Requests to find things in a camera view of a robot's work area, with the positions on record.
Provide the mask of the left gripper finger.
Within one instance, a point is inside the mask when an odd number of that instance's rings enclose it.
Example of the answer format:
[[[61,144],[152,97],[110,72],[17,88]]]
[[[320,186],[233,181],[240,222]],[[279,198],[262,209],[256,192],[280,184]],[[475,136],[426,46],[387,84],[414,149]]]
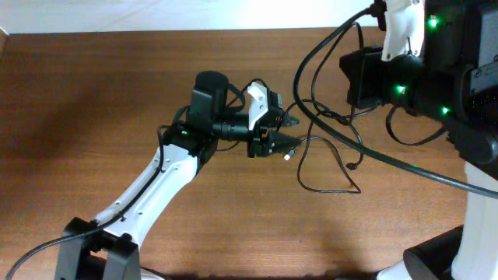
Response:
[[[270,131],[268,133],[268,154],[287,153],[301,143],[297,137],[283,134],[279,131]]]
[[[277,117],[275,119],[274,128],[284,128],[284,127],[292,127],[296,126],[300,123],[300,120],[297,117],[286,115],[282,117]]]

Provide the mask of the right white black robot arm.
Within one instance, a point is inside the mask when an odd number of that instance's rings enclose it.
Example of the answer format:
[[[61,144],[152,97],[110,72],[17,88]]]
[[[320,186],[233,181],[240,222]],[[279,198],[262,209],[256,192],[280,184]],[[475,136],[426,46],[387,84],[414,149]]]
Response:
[[[404,251],[380,279],[497,277],[497,3],[377,1],[381,47],[340,58],[347,101],[390,105],[441,123],[465,161],[465,221]]]

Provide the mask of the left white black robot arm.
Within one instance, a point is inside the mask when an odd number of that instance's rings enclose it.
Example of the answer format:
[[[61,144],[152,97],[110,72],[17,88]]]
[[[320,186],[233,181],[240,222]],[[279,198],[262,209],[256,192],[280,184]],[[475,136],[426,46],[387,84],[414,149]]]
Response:
[[[220,72],[197,74],[190,105],[159,128],[159,148],[132,185],[85,222],[74,218],[58,253],[56,279],[161,279],[140,264],[140,249],[174,196],[194,180],[220,140],[244,142],[250,158],[284,153],[298,138],[280,133],[299,123],[261,79],[239,90]]]

